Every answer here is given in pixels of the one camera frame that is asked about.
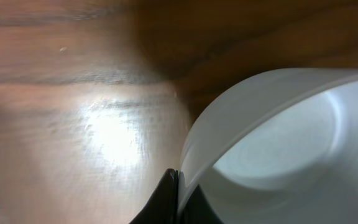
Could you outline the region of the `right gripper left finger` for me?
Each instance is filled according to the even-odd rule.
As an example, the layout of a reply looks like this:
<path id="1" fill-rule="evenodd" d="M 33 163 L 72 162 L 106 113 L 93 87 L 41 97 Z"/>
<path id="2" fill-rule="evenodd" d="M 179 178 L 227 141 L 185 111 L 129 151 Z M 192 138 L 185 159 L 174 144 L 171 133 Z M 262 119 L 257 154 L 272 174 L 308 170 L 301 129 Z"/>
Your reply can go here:
<path id="1" fill-rule="evenodd" d="M 167 169 L 144 208 L 130 224 L 173 224 L 177 215 L 178 171 Z"/>

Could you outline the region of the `grey plastic bowl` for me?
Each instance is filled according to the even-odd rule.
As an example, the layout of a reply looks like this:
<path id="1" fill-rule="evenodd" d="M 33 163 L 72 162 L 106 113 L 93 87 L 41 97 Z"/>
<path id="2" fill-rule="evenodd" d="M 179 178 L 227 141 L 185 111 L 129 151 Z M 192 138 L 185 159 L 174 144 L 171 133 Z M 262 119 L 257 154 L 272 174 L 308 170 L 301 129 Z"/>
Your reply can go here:
<path id="1" fill-rule="evenodd" d="M 223 223 L 358 223 L 358 69 L 271 70 L 219 95 L 183 147 L 179 217 L 198 185 Z"/>

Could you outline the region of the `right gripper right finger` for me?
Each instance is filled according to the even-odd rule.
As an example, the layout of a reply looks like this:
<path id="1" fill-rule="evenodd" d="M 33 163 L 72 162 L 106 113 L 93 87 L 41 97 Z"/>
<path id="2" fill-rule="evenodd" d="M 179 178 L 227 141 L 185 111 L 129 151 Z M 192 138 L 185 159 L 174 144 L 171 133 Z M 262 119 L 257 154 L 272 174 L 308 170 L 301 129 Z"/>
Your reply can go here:
<path id="1" fill-rule="evenodd" d="M 179 224 L 223 224 L 198 185 L 182 212 Z"/>

